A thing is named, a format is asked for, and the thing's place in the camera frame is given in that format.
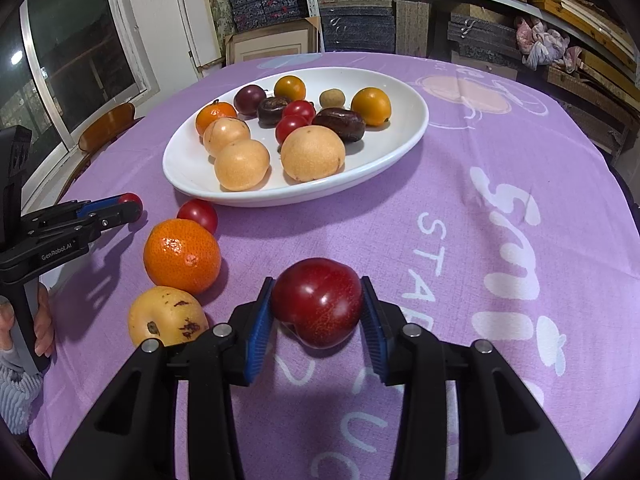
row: red cherry tomato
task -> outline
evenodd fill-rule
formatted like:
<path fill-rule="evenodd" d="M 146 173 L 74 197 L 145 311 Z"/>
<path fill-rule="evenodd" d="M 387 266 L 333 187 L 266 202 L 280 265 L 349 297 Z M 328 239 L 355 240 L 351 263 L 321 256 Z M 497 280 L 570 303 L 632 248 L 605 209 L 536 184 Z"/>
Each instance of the red cherry tomato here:
<path fill-rule="evenodd" d="M 204 227 L 211 234 L 218 228 L 218 214 L 213 206 L 205 200 L 194 198 L 182 204 L 177 218 L 193 220 Z"/>
<path fill-rule="evenodd" d="M 282 116 L 297 115 L 306 119 L 306 124 L 311 124 L 316 116 L 316 109 L 309 101 L 293 101 L 282 111 Z"/>
<path fill-rule="evenodd" d="M 140 218 L 143 210 L 142 200 L 140 197 L 135 193 L 123 193 L 120 195 L 118 203 L 123 204 L 125 202 L 136 202 L 140 206 L 140 214 L 138 215 L 138 218 Z"/>
<path fill-rule="evenodd" d="M 278 144 L 282 144 L 293 130 L 302 128 L 302 126 L 309 126 L 304 117 L 299 115 L 289 115 L 281 118 L 280 122 L 276 126 L 276 140 Z"/>

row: tangerine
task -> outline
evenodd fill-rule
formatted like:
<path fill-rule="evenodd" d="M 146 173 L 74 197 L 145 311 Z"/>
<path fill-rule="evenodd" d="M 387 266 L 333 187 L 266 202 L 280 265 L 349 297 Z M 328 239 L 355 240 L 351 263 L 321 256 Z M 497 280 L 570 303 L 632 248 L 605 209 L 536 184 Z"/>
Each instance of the tangerine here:
<path fill-rule="evenodd" d="M 231 104 L 217 99 L 200 110 L 196 116 L 196 130 L 199 136 L 203 136 L 207 126 L 221 117 L 238 117 L 238 113 Z"/>
<path fill-rule="evenodd" d="M 143 261 L 156 285 L 200 294 L 220 273 L 220 248 L 209 231 L 193 220 L 172 218 L 151 229 Z"/>

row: wooden chair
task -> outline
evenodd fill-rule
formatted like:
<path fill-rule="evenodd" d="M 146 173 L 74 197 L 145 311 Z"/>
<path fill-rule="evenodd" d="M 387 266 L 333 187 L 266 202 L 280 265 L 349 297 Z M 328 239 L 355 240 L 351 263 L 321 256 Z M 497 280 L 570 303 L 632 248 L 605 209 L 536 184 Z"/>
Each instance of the wooden chair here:
<path fill-rule="evenodd" d="M 123 103 L 109 110 L 95 120 L 80 136 L 78 147 L 84 152 L 84 157 L 76 166 L 74 172 L 66 180 L 56 203 L 64 196 L 73 182 L 84 173 L 96 155 L 107 143 L 115 142 L 120 135 L 130 129 L 142 119 L 135 119 L 136 107 L 131 103 Z"/>

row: picture frame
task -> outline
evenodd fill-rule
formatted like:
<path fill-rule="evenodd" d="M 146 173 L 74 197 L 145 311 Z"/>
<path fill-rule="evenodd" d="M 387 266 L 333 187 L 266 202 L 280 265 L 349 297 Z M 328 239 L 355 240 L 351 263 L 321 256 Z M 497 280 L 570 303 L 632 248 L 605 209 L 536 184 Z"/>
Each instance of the picture frame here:
<path fill-rule="evenodd" d="M 277 23 L 226 37 L 226 63 L 318 52 L 320 18 Z"/>

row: cherry tomato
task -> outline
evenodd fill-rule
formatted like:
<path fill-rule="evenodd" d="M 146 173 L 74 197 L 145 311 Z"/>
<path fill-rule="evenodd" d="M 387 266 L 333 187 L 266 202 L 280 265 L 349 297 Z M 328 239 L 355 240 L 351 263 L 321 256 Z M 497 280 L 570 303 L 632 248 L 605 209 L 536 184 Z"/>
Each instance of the cherry tomato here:
<path fill-rule="evenodd" d="M 205 200 L 193 198 L 182 204 L 177 218 L 193 220 L 204 227 L 211 234 L 215 234 L 218 228 L 218 214 L 212 205 Z"/>
<path fill-rule="evenodd" d="M 282 144 L 293 130 L 302 128 L 302 126 L 309 126 L 304 117 L 299 115 L 288 115 L 281 118 L 280 122 L 276 126 L 276 140 L 278 144 Z"/>
<path fill-rule="evenodd" d="M 143 209 L 142 200 L 140 199 L 140 197 L 135 193 L 123 193 L 120 195 L 118 203 L 123 204 L 125 202 L 136 202 L 140 206 L 140 214 L 138 215 L 138 218 L 140 218 Z"/>
<path fill-rule="evenodd" d="M 273 95 L 276 97 L 288 97 L 292 101 L 306 97 L 306 87 L 302 79 L 294 75 L 281 77 L 273 87 Z"/>
<path fill-rule="evenodd" d="M 309 101 L 293 101 L 282 112 L 282 116 L 297 115 L 306 119 L 306 124 L 311 124 L 316 116 L 316 109 Z"/>

